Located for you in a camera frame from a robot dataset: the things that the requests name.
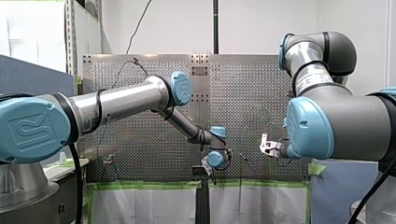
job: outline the wire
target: wire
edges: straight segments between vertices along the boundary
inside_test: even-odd
[[[145,76],[146,76],[146,77],[149,77],[149,73],[147,72],[147,70],[145,69],[145,67],[144,67],[141,63],[139,63],[139,60],[138,60],[136,57],[134,57],[134,60],[133,60],[133,61],[131,61],[131,60],[130,60],[130,61],[126,61],[125,63],[123,63],[123,64],[121,65],[119,71],[118,71],[117,74],[116,74],[116,80],[115,80],[114,83],[110,86],[110,90],[114,89],[114,88],[118,85],[118,83],[119,83],[119,81],[120,81],[120,74],[121,74],[121,72],[122,72],[122,69],[123,69],[123,68],[125,67],[125,65],[128,64],[128,63],[133,63],[133,64],[139,66],[139,67],[142,69],[142,71],[145,73]],[[102,111],[102,102],[101,102],[101,99],[100,99],[100,93],[101,93],[101,91],[102,91],[102,90],[99,90],[99,91],[97,92],[97,94],[96,94],[96,103],[98,104],[98,110],[99,110],[99,120],[98,120],[98,122],[96,123],[95,127],[100,125],[100,120],[101,120],[101,117],[102,117],[102,115],[103,115],[103,111]],[[101,156],[100,156],[100,154],[99,154],[99,149],[100,149],[100,146],[102,145],[102,142],[103,142],[103,140],[104,140],[104,138],[105,138],[106,132],[107,132],[107,123],[105,124],[105,127],[104,127],[104,130],[103,130],[103,132],[102,132],[102,135],[99,137],[99,142],[98,142],[98,145],[97,145],[97,147],[96,147],[96,155],[97,155],[97,157],[98,157],[98,160],[102,163],[102,165],[103,165],[103,159],[101,158]],[[116,173],[117,173],[116,179],[118,179],[118,178],[120,178],[120,169],[119,169],[119,167],[117,166],[117,164],[115,164],[114,162],[113,162],[112,164],[113,164],[113,166],[114,166],[114,168],[115,168],[115,170],[116,170]]]
[[[199,142],[201,143],[201,151],[204,151],[205,147],[205,130],[201,128],[200,126],[197,126],[200,129],[200,134],[199,134]]]
[[[367,201],[375,194],[375,192],[381,187],[381,185],[385,182],[385,180],[388,178],[390,171],[392,171],[396,166],[396,157],[393,158],[392,162],[388,166],[388,168],[385,170],[384,174],[381,175],[381,177],[378,179],[378,181],[375,182],[373,187],[367,192],[367,194],[363,197],[361,202],[358,205],[358,208],[356,208],[355,212],[353,213],[352,217],[350,217],[348,224],[355,224],[356,219],[358,218],[359,213],[361,212],[361,209],[366,205]]]
[[[134,39],[134,36],[136,35],[137,30],[139,29],[140,22],[142,22],[143,18],[144,18],[145,15],[146,15],[146,11],[148,10],[149,4],[151,3],[151,1],[152,1],[152,0],[148,0],[148,3],[146,4],[145,10],[143,11],[142,16],[140,17],[140,20],[139,20],[139,22],[137,23],[136,28],[134,29],[134,33],[131,35],[131,38],[129,39],[129,46],[128,46],[128,49],[126,50],[126,53],[125,53],[125,54],[128,54],[128,53],[129,53],[129,49],[130,49],[131,46],[132,46],[132,40]]]
[[[79,156],[76,150],[74,143],[69,145],[70,151],[72,152],[73,161],[76,168],[76,179],[77,179],[77,212],[76,212],[76,221],[75,223],[81,223],[82,218],[82,172],[81,166],[79,164]]]
[[[102,93],[102,91],[105,91],[105,89],[101,89],[96,93],[96,105],[98,106],[98,120],[95,123],[95,126],[93,126],[93,128],[91,128],[89,131],[83,133],[83,134],[87,134],[87,133],[93,133],[94,131],[96,131],[96,129],[99,128],[101,122],[102,122],[102,118],[103,118],[103,110],[102,110],[102,101],[100,99],[100,94]]]

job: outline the white wall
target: white wall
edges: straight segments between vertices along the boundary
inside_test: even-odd
[[[125,53],[147,1],[102,1],[104,53]],[[212,4],[152,1],[130,53],[213,52]],[[219,0],[220,53],[277,54],[284,34],[316,31],[318,0]]]
[[[320,0],[320,30],[347,35],[357,49],[358,65],[346,84],[354,94],[388,85],[388,10],[388,0]]]
[[[220,53],[278,54],[285,34],[318,26],[318,0],[219,0]]]
[[[64,3],[0,1],[0,54],[64,72]]]

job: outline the perforated metal panel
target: perforated metal panel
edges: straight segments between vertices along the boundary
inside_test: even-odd
[[[86,56],[84,80],[92,81],[92,91],[109,89],[117,80],[121,66],[136,57],[149,75],[170,76],[174,71],[190,73],[189,56]],[[127,63],[115,88],[141,83],[143,70]],[[180,110],[189,115],[188,106]],[[168,122],[150,111],[102,127],[93,134],[98,159],[88,169],[90,182],[124,180],[191,180],[190,145]],[[113,157],[110,164],[108,156]]]
[[[262,134],[278,141],[291,87],[277,56],[211,55],[210,123],[227,128],[233,151],[228,177],[296,180],[307,177],[307,162],[263,156]]]
[[[136,57],[150,75],[170,76],[174,71],[189,74],[195,66],[207,66],[208,74],[193,75],[193,102],[182,112],[196,118],[203,128],[225,126],[227,147],[233,162],[218,178],[302,180],[307,161],[269,159],[260,153],[263,133],[279,140],[289,100],[290,78],[279,71],[277,56],[210,55],[90,55],[84,58],[84,91],[110,88],[120,67]],[[144,80],[140,67],[127,63],[115,87]],[[97,145],[106,129],[106,134]],[[188,144],[175,128],[158,115],[141,113],[100,128],[85,139],[90,182],[124,180],[191,180],[191,166],[199,160],[198,147]],[[103,164],[109,155],[110,164]]]

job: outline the industrial robot arm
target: industrial robot arm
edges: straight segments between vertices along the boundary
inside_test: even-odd
[[[284,123],[286,158],[389,161],[395,156],[394,90],[353,96],[342,84],[354,71],[356,50],[344,35],[287,35],[279,65],[292,77],[295,98]]]
[[[215,169],[220,169],[220,166],[226,164],[225,169],[227,169],[232,155],[226,148],[227,133],[225,128],[212,126],[210,131],[204,130],[194,125],[189,118],[175,108],[167,108],[161,111],[160,115],[183,133],[190,143],[209,146],[209,153],[204,163]]]
[[[174,108],[190,98],[189,78],[175,72],[168,79],[152,76],[141,84],[70,98],[55,93],[5,100],[0,103],[0,162],[42,161],[100,125],[151,109],[168,117],[190,142],[210,145],[217,156],[212,156],[213,167],[220,166],[227,160],[221,153],[225,130],[202,131]]]

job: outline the robot logo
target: robot logo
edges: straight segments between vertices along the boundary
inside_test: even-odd
[[[19,151],[42,147],[57,140],[48,113],[12,119],[8,126]]]
[[[182,97],[187,97],[190,96],[190,82],[188,80],[184,80],[182,82],[180,82],[180,91],[181,91],[181,95]]]

